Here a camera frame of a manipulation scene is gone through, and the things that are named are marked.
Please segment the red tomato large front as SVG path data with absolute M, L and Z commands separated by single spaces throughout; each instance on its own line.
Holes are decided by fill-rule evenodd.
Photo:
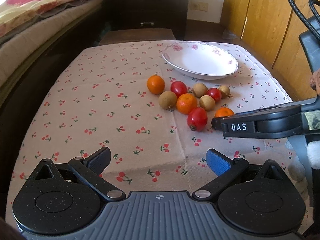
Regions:
M 202 131 L 207 125 L 207 122 L 207 112 L 201 107 L 193 109 L 187 117 L 187 124 L 192 131 Z

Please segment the red tomato small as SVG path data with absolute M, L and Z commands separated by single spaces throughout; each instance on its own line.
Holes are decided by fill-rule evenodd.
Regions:
M 207 90 L 207 95 L 211 96 L 215 102 L 219 102 L 222 99 L 221 91 L 218 88 L 210 88 Z

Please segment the orange mandarin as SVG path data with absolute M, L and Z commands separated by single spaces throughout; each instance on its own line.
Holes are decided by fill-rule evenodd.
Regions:
M 147 80 L 147 88 L 152 94 L 162 94 L 165 89 L 165 81 L 160 76 L 153 75 Z
M 232 115 L 234 115 L 234 112 L 230 108 L 221 107 L 220 109 L 218 109 L 215 112 L 214 117 L 215 118 L 224 118 L 226 116 L 232 116 Z
M 195 108 L 197 108 L 197 99 L 193 94 L 182 94 L 176 102 L 176 109 L 184 115 L 188 115 Z

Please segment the cherry print tablecloth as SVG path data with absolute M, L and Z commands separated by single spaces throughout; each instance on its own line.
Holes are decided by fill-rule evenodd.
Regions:
M 28 122 L 9 187 L 9 224 L 14 224 L 13 201 L 41 159 L 66 163 L 104 146 L 112 161 L 102 176 L 125 192 L 195 191 L 215 177 L 206 162 L 209 148 L 254 164 L 274 159 L 289 172 L 296 155 L 285 139 L 224 137 L 210 125 L 193 132 L 185 115 L 159 106 L 146 86 L 150 76 L 161 76 L 167 86 L 182 81 L 191 88 L 196 83 L 164 61 L 162 50 L 168 45 L 88 48 L 62 71 Z

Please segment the white floral plate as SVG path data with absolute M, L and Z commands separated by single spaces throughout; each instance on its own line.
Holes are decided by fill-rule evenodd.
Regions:
M 218 80 L 238 71 L 237 59 L 208 42 L 175 42 L 162 51 L 163 59 L 178 72 L 200 80 Z

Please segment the dark wooden nightstand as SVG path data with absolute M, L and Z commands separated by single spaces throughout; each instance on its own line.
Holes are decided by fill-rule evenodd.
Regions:
M 170 29 L 184 39 L 189 0 L 106 0 L 107 21 L 112 31 Z

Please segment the floral red yellow blanket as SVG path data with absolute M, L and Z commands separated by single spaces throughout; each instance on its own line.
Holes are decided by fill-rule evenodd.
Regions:
M 1 4 L 1 37 L 38 15 L 73 0 L 6 0 Z

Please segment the wall power outlet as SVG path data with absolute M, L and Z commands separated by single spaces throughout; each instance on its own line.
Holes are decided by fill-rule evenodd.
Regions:
M 203 3 L 203 2 L 191 2 L 190 3 L 190 9 L 191 10 L 197 10 L 197 11 L 208 11 L 209 4 Z

